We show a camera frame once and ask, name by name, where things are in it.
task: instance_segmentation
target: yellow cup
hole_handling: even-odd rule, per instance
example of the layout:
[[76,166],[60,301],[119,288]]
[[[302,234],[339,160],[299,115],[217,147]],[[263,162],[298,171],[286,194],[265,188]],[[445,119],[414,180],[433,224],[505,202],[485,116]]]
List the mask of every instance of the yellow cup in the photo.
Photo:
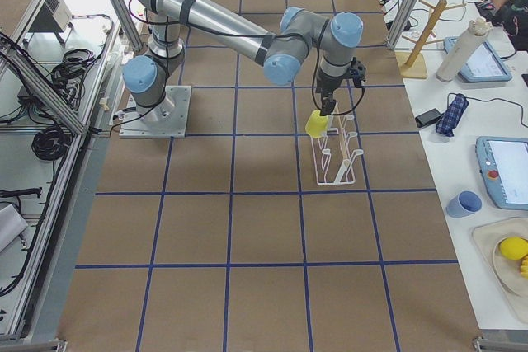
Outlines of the yellow cup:
[[312,138],[321,138],[327,131],[327,125],[328,116],[321,115],[320,110],[314,110],[308,118],[308,121],[306,121],[304,130],[306,131],[306,134],[310,135]]

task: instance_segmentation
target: electronic device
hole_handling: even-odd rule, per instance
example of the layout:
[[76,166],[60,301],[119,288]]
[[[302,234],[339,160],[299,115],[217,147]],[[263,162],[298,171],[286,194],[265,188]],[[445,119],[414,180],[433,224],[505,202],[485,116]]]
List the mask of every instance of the electronic device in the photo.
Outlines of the electronic device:
[[[387,30],[390,31],[391,26],[393,25],[394,20],[390,20],[385,25],[387,26]],[[411,24],[410,20],[407,20],[407,24],[405,24],[405,27],[403,28],[404,31],[410,31],[413,25]]]
[[[457,37],[446,37],[444,48],[448,53],[455,45]],[[495,49],[484,41],[459,71],[465,82],[509,82],[512,74]]]
[[437,123],[441,117],[442,113],[438,111],[438,109],[431,109],[429,111],[426,111],[425,113],[417,115],[414,120],[416,121],[416,125],[418,128],[423,128],[427,127],[428,125]]
[[45,0],[28,31],[30,33],[64,32],[71,18],[72,13],[64,0]]
[[475,150],[493,203],[528,210],[528,139],[481,136]]

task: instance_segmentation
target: light blue cup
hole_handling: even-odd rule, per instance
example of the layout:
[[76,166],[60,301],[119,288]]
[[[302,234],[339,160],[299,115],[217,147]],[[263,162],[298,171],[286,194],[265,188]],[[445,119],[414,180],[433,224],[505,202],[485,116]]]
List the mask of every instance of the light blue cup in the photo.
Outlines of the light blue cup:
[[482,208],[482,200],[473,191],[462,191],[449,202],[445,211],[452,218],[463,218],[478,212]]

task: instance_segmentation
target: robotic arm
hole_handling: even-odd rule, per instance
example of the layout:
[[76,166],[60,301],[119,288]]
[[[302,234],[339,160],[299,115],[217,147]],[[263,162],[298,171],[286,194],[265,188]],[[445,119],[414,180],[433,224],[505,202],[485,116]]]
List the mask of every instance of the robotic arm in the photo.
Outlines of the robotic arm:
[[163,107],[164,83],[183,62],[180,24],[198,28],[258,63],[266,78],[277,85],[293,82],[312,47],[321,49],[324,53],[317,71],[321,115],[333,112],[333,92],[344,78],[352,78],[356,87],[365,80],[365,68],[353,57],[363,23],[350,12],[328,19],[289,7],[277,35],[210,0],[139,1],[155,14],[153,22],[159,24],[153,27],[148,53],[135,57],[124,69],[125,83],[143,112]]

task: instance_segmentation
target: metal base plate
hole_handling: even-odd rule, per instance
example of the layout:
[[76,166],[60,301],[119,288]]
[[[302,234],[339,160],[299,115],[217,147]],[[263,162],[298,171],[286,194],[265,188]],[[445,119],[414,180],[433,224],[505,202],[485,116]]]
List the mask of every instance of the metal base plate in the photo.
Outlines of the metal base plate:
[[[127,113],[123,120],[127,124],[121,126],[119,135],[122,138],[185,138],[189,103],[191,101],[191,86],[166,86],[165,92],[174,101],[176,107],[166,119],[158,123],[145,123],[138,118],[135,111]],[[128,107],[135,106],[130,96]]]

